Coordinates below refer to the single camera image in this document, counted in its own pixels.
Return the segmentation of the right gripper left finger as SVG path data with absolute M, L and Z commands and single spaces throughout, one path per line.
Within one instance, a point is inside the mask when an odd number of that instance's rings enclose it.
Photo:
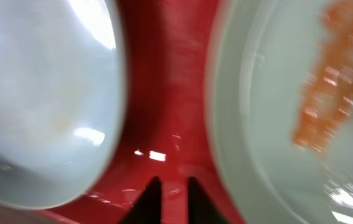
M 161 224 L 162 183 L 153 177 L 119 224 Z

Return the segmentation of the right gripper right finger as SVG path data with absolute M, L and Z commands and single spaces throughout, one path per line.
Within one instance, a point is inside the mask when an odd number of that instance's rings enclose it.
M 189 224 L 228 224 L 195 177 L 187 181 Z

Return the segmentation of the light blue plate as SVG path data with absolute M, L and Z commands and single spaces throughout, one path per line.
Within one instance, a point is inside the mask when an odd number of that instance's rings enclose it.
M 325 155 L 291 134 L 324 29 L 318 1 L 230 1 L 213 32 L 212 153 L 247 223 L 353 223 L 353 118 Z
M 59 207 L 103 175 L 128 95 L 119 7 L 0 0 L 0 204 Z

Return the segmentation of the red plastic tray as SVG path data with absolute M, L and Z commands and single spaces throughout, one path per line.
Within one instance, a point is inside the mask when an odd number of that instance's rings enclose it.
M 116 154 L 82 197 L 43 214 L 60 223 L 118 223 L 153 177 L 161 223 L 189 223 L 195 177 L 228 223 L 242 223 L 217 175 L 205 131 L 204 85 L 218 1 L 119 1 L 128 46 L 129 99 Z

